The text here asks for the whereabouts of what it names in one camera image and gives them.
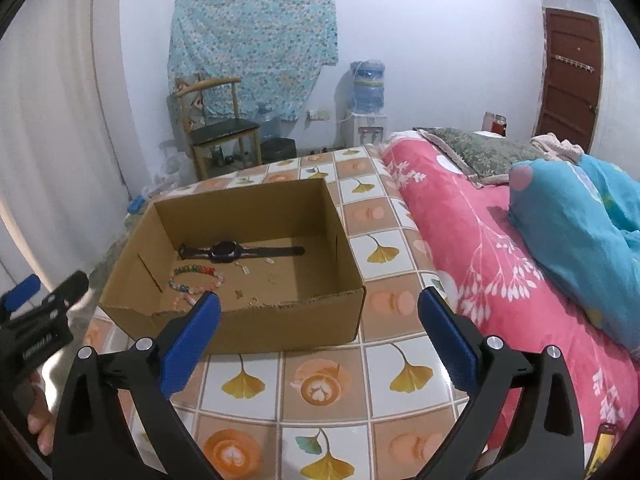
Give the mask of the person's left hand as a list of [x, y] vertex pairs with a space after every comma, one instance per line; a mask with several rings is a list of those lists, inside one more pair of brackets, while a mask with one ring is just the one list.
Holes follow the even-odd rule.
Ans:
[[37, 438], [40, 453], [49, 456], [53, 450], [55, 418], [49, 410], [44, 382], [38, 370], [29, 376], [29, 383], [34, 394], [34, 404], [27, 415], [28, 430]]

